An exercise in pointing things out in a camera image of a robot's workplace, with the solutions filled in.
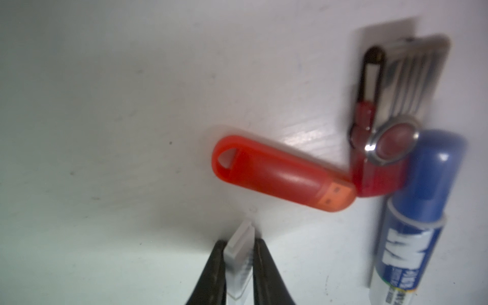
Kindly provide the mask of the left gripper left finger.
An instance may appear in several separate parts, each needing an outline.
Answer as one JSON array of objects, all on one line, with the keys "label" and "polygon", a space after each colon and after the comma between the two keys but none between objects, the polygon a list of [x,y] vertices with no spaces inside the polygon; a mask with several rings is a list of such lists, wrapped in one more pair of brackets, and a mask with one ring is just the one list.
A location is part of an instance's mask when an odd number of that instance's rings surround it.
[{"label": "left gripper left finger", "polygon": [[227,242],[218,240],[186,305],[226,304],[226,265],[224,249]]}]

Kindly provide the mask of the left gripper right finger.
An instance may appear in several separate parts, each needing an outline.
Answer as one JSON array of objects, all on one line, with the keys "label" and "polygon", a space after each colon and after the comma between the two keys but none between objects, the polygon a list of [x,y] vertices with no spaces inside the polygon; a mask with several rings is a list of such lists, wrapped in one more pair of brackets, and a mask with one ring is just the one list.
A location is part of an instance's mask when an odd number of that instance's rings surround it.
[{"label": "left gripper right finger", "polygon": [[255,239],[253,289],[256,305],[295,305],[271,253],[261,238]]}]

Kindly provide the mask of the white usb drive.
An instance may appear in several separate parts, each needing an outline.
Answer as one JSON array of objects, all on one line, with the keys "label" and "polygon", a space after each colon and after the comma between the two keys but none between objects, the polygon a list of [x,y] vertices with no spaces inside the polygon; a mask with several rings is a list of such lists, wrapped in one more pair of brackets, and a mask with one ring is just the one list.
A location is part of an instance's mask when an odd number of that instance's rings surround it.
[{"label": "white usb drive", "polygon": [[243,221],[224,248],[226,304],[245,304],[253,272],[255,227]]}]

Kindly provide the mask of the red usb drive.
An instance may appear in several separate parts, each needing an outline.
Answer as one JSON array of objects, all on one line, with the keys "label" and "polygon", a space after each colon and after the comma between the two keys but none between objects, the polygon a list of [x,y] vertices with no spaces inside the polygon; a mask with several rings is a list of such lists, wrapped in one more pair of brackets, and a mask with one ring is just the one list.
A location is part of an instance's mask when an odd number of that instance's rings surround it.
[{"label": "red usb drive", "polygon": [[214,146],[211,164],[224,182],[326,212],[342,211],[357,198],[344,174],[237,135]]}]

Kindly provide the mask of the brown usb drive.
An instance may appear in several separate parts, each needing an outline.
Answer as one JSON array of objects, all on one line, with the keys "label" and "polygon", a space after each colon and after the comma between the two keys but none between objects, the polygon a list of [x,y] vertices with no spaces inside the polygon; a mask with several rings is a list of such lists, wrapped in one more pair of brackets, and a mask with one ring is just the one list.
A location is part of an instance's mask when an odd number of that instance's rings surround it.
[{"label": "brown usb drive", "polygon": [[349,131],[359,197],[402,187],[450,49],[445,34],[433,34],[376,44],[365,52]]}]

